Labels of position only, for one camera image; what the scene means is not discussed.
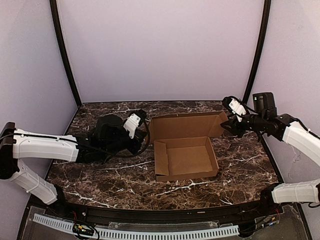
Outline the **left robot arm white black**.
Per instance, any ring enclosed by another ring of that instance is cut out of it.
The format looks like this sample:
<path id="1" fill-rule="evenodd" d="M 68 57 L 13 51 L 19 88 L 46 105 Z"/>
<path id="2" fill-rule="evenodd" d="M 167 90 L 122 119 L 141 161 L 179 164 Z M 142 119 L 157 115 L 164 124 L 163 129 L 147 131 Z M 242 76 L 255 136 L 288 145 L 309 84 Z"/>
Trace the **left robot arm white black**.
<path id="1" fill-rule="evenodd" d="M 8 122 L 0 133 L 0 178 L 16 183 L 48 206 L 62 204 L 65 202 L 63 190 L 27 167 L 24 158 L 106 163 L 111 158 L 136 157 L 149 144 L 146 118 L 138 112 L 126 120 L 116 115 L 103 116 L 87 136 L 33 133 Z"/>

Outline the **right black frame post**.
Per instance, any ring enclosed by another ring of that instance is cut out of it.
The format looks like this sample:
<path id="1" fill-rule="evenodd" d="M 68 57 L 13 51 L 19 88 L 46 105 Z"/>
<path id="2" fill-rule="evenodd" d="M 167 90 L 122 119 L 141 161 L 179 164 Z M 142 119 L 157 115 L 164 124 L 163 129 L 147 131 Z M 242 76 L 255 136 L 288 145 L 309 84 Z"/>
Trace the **right black frame post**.
<path id="1" fill-rule="evenodd" d="M 271 4 L 272 4 L 271 0 L 265 0 L 264 4 L 263 4 L 263 11 L 262 11 L 262 17 L 261 17 L 261 23 L 260 23 L 260 29 L 259 29 L 256 49 L 255 49 L 248 81 L 247 81 L 244 95 L 242 98 L 242 100 L 245 104 L 248 103 L 250 94 L 251 94 L 253 86 L 254 86 L 256 74 L 258 71 L 258 67 L 259 67 L 259 63 L 260 63 L 260 59 L 261 59 L 261 55 L 262 55 L 262 51 L 263 51 L 263 47 L 264 47 L 265 37 L 266 37 L 267 29 L 268 29 Z"/>

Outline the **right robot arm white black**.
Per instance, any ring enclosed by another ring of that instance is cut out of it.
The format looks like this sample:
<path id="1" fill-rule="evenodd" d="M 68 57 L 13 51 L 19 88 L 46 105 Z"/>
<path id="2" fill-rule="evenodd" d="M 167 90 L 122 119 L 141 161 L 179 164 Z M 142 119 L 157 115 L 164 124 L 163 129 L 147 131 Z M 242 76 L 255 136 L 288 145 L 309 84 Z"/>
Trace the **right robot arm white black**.
<path id="1" fill-rule="evenodd" d="M 259 138 L 266 134 L 284 142 L 309 157 L 317 165 L 320 163 L 320 137 L 307 128 L 300 119 L 289 114 L 279 115 L 271 92 L 253 94 L 251 109 L 234 96 L 222 100 L 223 106 L 230 112 L 227 121 L 221 127 L 241 138 L 246 131 L 257 134 Z M 310 208 L 320 205 L 319 179 L 298 183 L 274 183 L 260 193 L 263 205 L 283 203 L 308 203 Z"/>

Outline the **left black frame post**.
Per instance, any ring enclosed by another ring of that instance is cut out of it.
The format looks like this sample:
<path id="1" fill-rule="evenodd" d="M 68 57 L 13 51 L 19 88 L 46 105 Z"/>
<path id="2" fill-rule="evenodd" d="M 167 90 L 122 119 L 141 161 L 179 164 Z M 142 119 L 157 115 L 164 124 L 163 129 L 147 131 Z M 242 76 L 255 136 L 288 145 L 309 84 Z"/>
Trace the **left black frame post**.
<path id="1" fill-rule="evenodd" d="M 63 67 L 64 67 L 64 70 L 66 73 L 69 87 L 72 92 L 73 99 L 75 101 L 77 108 L 79 109 L 82 106 L 82 101 L 81 101 L 81 97 L 80 97 L 79 91 L 76 86 L 76 81 L 75 81 L 75 78 L 74 78 L 74 75 L 72 72 L 71 64 L 69 61 L 69 56 L 67 53 L 66 44 L 64 41 L 62 25 L 61 25 L 60 16 L 59 16 L 59 10 L 58 10 L 58 1 L 57 0 L 49 0 L 49 5 L 50 5 L 51 17 L 52 17 L 52 21 L 53 21 L 55 36 L 56 36 L 61 60 L 63 63 Z"/>

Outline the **small circuit board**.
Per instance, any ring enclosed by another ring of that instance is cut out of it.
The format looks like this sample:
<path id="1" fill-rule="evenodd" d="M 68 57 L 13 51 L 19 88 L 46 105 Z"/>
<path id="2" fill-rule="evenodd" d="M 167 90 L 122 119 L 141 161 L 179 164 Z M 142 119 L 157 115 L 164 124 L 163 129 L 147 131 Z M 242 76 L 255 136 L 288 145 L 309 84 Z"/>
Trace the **small circuit board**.
<path id="1" fill-rule="evenodd" d="M 95 234 L 95 230 L 91 227 L 78 223 L 73 224 L 72 232 L 81 237 L 92 237 Z"/>
<path id="2" fill-rule="evenodd" d="M 279 216 L 266 217 L 264 219 L 259 220 L 256 223 L 256 229 L 263 229 L 263 228 L 272 226 L 272 225 L 278 223 L 279 220 L 280 220 Z"/>

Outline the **black frame post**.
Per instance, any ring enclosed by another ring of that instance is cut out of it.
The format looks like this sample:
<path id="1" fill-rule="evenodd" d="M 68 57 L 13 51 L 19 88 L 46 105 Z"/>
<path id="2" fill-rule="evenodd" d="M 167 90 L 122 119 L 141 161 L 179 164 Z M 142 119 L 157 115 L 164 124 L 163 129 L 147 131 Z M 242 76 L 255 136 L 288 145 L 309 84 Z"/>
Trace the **black frame post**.
<path id="1" fill-rule="evenodd" d="M 69 87 L 72 92 L 73 99 L 75 101 L 77 108 L 79 109 L 82 106 L 82 101 L 81 101 L 81 97 L 80 97 L 79 91 L 76 86 L 76 81 L 75 81 L 75 78 L 74 78 L 74 75 L 72 72 L 71 64 L 69 61 L 69 56 L 67 53 L 66 44 L 64 41 L 62 25 L 61 25 L 60 16 L 59 16 L 59 10 L 58 10 L 58 1 L 57 0 L 49 0 L 49 5 L 50 5 L 51 17 L 52 17 L 52 21 L 53 21 L 55 36 L 56 36 L 61 60 L 63 63 L 63 67 L 64 67 L 64 70 L 66 73 Z"/>
<path id="2" fill-rule="evenodd" d="M 267 29 L 268 29 L 271 4 L 272 4 L 271 0 L 265 0 L 264 4 L 263 4 L 263 11 L 262 11 L 262 17 L 261 17 L 261 23 L 260 23 L 260 29 L 259 29 L 256 49 L 255 49 L 248 81 L 247 81 L 244 95 L 242 98 L 242 100 L 245 104 L 248 103 L 250 94 L 251 94 L 253 86 L 254 86 L 256 74 L 258 71 L 258 67 L 259 67 L 259 63 L 260 63 L 260 59 L 261 59 L 261 55 L 262 55 L 262 51 L 263 51 L 263 47 L 264 47 L 265 37 L 266 37 Z"/>

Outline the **left small circuit board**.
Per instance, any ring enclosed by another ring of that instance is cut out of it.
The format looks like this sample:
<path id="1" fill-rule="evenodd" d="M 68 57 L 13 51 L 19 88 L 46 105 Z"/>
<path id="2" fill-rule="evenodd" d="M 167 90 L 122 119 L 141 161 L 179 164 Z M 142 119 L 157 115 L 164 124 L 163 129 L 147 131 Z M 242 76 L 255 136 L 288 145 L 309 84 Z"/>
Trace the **left small circuit board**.
<path id="1" fill-rule="evenodd" d="M 78 223 L 73 224 L 72 232 L 81 237 L 92 237 L 95 234 L 95 230 L 91 227 Z"/>

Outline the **brown cardboard box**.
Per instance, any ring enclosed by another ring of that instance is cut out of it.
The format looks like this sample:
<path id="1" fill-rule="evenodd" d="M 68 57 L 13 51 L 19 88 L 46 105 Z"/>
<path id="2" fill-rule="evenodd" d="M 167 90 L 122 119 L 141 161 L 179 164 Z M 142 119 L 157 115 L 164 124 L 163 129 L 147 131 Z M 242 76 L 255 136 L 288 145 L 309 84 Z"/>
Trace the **brown cardboard box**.
<path id="1" fill-rule="evenodd" d="M 152 118 L 149 130 L 154 146 L 157 182 L 215 177 L 220 168 L 211 142 L 222 136 L 224 111 L 175 113 Z"/>

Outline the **black front frame rail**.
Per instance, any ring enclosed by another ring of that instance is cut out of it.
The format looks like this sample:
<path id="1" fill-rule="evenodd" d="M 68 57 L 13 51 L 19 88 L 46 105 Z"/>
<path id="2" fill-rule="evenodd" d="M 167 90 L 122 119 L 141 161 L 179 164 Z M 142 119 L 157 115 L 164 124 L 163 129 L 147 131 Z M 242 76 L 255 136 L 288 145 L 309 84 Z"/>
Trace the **black front frame rail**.
<path id="1" fill-rule="evenodd" d="M 267 215 L 282 213 L 282 205 L 263 206 L 260 201 L 189 210 L 125 210 L 68 203 L 68 217 L 95 225 L 129 224 L 187 224 L 218 222 L 246 224 Z"/>

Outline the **right small circuit board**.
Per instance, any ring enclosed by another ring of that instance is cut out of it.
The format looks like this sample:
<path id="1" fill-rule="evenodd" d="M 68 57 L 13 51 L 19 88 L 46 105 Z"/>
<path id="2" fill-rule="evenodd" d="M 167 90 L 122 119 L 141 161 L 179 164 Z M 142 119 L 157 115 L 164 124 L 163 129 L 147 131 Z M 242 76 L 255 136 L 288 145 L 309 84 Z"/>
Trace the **right small circuit board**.
<path id="1" fill-rule="evenodd" d="M 263 229 L 263 228 L 272 226 L 272 225 L 278 223 L 279 220 L 280 220 L 279 216 L 266 217 L 264 219 L 259 220 L 256 223 L 256 229 Z"/>

